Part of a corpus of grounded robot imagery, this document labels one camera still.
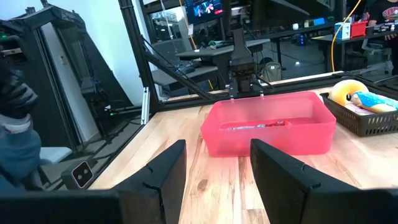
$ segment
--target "yellow cable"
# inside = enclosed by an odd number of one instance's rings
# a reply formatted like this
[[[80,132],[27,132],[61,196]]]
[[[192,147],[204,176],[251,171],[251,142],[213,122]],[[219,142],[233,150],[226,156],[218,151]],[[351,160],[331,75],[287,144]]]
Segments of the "yellow cable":
[[[187,28],[189,29],[189,25],[188,25],[188,19],[186,16],[184,16],[184,20],[185,20],[185,25],[187,25]],[[193,41],[192,35],[190,35],[191,41],[192,41],[192,45],[193,48],[196,50],[197,49],[197,45],[195,44],[195,41]],[[213,85],[211,84],[210,80],[207,80],[209,82],[210,88],[211,90],[214,90]]]
[[[339,31],[341,30],[341,28],[343,28],[344,24],[347,22],[347,20],[351,17],[351,15],[354,13],[355,9],[359,6],[359,4],[361,3],[362,0],[358,0],[358,2],[356,3],[355,7],[353,8],[353,10],[348,14],[347,18],[343,21],[343,24],[338,28],[338,30],[335,33],[335,36],[333,38],[333,40],[331,41],[331,70],[333,72],[335,72],[335,61],[333,60],[333,48],[335,46],[335,40],[337,37],[337,34],[339,33]]]

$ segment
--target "red container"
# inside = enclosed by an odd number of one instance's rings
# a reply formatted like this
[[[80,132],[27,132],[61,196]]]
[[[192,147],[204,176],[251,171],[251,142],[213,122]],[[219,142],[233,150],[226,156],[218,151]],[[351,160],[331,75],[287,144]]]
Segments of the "red container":
[[[336,118],[319,97],[300,92],[219,101],[200,131],[211,156],[234,157],[249,155],[251,139],[290,155],[324,154],[335,128]]]
[[[365,36],[367,23],[367,21],[363,21],[351,24],[351,38]]]

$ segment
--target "person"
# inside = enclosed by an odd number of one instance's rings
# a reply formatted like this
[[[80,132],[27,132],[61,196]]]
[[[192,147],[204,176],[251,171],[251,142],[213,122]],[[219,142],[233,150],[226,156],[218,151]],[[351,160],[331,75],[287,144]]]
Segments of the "person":
[[[22,73],[0,60],[0,193],[39,190],[32,177],[41,142],[29,115],[36,101]]]
[[[369,12],[369,26],[398,20],[398,0],[378,0]],[[398,75],[398,37],[397,34],[384,36],[386,47],[391,48],[393,75]]]

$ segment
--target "wooden table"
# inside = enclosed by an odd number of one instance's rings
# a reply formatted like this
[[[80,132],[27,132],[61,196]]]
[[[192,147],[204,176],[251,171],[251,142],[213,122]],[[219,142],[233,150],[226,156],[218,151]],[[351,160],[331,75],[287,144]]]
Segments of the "wooden table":
[[[157,113],[91,189],[111,188],[175,141],[186,139],[187,183],[180,223],[269,223],[250,158],[209,157],[200,126],[210,108],[211,105]],[[398,187],[398,134],[359,138],[338,124],[329,153],[296,158],[362,189]]]

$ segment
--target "black wire basket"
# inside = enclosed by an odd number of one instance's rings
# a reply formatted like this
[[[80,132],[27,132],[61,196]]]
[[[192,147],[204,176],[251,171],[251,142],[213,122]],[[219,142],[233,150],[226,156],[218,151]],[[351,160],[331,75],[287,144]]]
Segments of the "black wire basket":
[[[321,96],[337,122],[359,137],[398,132],[398,111],[361,116],[329,99],[329,93]]]

